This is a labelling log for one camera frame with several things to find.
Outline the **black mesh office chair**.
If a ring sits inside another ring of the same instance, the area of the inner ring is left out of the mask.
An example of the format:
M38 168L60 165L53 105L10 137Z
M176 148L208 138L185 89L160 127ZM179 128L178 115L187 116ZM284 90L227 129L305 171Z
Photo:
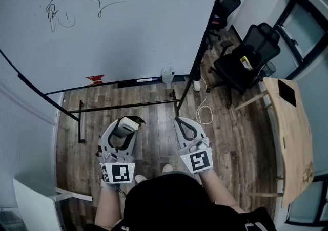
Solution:
M265 66L280 53L278 46L280 36L267 23L251 25L243 41L226 54L233 43L229 40L221 42L222 52L214 61L208 72L215 73L221 81L206 89L207 93L215 87L226 86L228 92L227 108L232 105L231 90L241 95L259 81L263 81Z

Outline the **black phone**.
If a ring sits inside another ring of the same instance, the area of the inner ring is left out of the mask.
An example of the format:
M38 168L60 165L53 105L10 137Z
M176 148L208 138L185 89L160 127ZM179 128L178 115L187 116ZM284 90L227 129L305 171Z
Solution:
M279 96L296 107L296 97L295 97L295 91L293 88L288 86L285 82L282 80L278 80L278 89L279 89Z

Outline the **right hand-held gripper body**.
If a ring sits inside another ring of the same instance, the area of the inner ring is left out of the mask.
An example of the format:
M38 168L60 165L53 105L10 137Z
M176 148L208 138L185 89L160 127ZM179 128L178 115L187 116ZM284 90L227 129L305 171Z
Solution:
M183 147L178 154L192 174L213 168L212 148L207 137Z

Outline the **red item on tray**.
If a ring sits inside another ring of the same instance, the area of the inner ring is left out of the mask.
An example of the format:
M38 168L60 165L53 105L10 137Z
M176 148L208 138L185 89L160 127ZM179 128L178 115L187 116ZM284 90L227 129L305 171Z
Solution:
M102 80L103 77L104 77L104 75L96 75L96 76L86 77L86 79L89 81L87 86L97 86L97 85L103 84L103 80Z

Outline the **clear waste bin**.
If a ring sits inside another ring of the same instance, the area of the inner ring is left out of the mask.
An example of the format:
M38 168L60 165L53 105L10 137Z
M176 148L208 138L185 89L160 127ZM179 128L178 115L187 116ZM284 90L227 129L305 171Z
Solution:
M266 64L263 65L263 67L259 71L257 78L259 79L260 82L263 82L263 79L265 77L270 77L275 72L276 72L275 66L270 61L268 61Z

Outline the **beige whiteboard eraser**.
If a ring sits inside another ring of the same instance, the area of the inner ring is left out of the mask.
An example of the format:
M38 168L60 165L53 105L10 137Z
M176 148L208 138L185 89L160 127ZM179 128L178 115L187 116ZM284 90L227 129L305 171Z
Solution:
M114 130L113 134L119 138L125 138L128 135L138 131L139 127L146 122L138 116L124 116L121 118Z

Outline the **person's black shirt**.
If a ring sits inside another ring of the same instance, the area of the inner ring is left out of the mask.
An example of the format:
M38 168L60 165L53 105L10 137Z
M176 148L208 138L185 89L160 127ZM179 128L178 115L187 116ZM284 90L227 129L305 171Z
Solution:
M238 213L212 202L201 182L180 172L136 184L110 231L276 231L266 208ZM94 223L84 231L108 231Z

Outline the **wooden side table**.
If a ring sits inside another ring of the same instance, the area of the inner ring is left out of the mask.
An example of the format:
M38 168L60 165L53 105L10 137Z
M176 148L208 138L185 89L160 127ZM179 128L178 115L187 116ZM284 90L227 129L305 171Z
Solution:
M296 105L294 107L279 96L278 80L282 80L294 89ZM265 77L265 91L235 107L244 108L251 103L269 96L271 107L277 121L278 139L283 159L282 193L249 193L253 196L282 197L282 208L287 208L314 180L312 152L312 133L300 91L295 81Z

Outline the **yellow packet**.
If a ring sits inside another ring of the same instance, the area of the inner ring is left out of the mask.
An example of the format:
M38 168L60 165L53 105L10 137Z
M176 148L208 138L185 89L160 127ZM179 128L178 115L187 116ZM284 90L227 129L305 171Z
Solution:
M243 56L242 58L240 58L240 61L241 61L242 65L243 65L248 71L253 70L253 67L251 66L251 63L249 62L249 60L247 59L246 56Z

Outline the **black framed glass door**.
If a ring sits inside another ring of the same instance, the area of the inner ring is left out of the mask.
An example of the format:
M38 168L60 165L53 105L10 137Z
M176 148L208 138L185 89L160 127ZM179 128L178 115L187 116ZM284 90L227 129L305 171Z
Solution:
M289 0L274 29L280 35L275 78L292 80L328 46L328 20L308 0Z

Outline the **white table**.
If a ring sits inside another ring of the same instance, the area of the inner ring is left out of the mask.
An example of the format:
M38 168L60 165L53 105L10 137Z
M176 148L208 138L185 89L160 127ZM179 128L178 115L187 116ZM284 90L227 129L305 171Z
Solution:
M38 181L13 179L15 198L19 214L27 231L67 231L59 202L70 198L93 201L88 195L49 187Z

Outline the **person's right forearm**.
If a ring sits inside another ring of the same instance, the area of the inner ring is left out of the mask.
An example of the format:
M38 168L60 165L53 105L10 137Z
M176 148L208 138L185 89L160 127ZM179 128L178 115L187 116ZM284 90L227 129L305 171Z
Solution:
M238 213L245 213L213 169L200 172L199 176L202 186L212 202L228 206Z

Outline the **white spray bottle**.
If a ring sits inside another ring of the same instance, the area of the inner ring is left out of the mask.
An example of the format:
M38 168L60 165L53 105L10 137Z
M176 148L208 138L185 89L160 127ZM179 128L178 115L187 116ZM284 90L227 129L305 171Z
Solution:
M163 83L172 83L175 71L172 66L165 66L161 70L161 80Z

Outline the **person's left forearm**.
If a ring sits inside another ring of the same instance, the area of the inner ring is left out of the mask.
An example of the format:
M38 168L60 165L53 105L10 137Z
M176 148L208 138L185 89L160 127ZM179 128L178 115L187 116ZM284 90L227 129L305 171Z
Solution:
M121 220L119 186L101 180L100 187L95 225L110 231Z

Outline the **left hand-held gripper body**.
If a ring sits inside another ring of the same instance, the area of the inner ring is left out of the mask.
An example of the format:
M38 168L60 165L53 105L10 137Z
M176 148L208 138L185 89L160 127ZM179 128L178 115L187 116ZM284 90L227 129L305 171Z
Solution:
M131 183L135 162L133 148L98 148L99 165L106 184Z

